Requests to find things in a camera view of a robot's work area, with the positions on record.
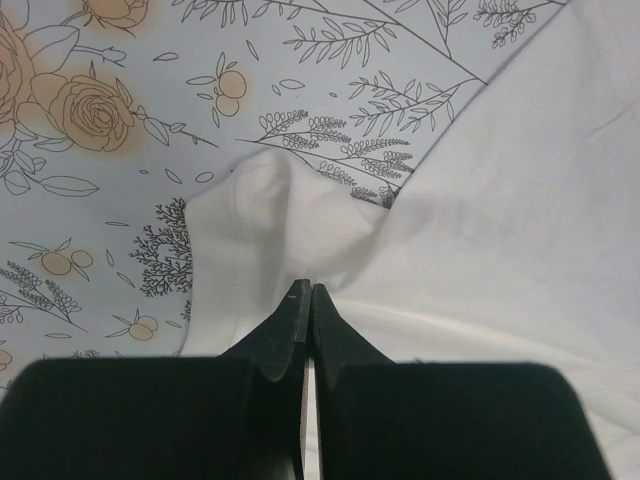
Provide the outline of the floral table cloth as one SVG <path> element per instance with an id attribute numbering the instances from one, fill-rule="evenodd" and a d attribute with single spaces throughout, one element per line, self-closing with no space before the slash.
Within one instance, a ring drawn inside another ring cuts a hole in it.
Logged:
<path id="1" fill-rule="evenodd" d="M 1 387 L 176 355 L 184 210 L 263 149 L 390 207 L 557 1 L 5 1 Z"/>

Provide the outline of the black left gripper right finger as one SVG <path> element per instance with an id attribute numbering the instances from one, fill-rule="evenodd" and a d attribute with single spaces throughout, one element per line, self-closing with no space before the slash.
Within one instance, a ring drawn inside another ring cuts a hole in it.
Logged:
<path id="1" fill-rule="evenodd" d="M 533 363 L 397 363 L 312 291 L 324 479 L 607 479 L 579 399 Z"/>

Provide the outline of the white t shirt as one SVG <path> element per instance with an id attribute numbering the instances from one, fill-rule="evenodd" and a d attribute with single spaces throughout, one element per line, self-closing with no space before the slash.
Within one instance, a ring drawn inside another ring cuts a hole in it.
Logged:
<path id="1" fill-rule="evenodd" d="M 183 351 L 227 350 L 301 278 L 395 360 L 529 360 L 639 475 L 639 5 L 572 1 L 390 209 L 267 150 L 192 199 Z"/>

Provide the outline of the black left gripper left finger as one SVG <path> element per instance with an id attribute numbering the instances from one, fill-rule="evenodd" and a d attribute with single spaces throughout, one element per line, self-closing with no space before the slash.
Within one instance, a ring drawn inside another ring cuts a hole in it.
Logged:
<path id="1" fill-rule="evenodd" d="M 5 479 L 300 479 L 311 286 L 214 357 L 51 359 L 1 403 Z"/>

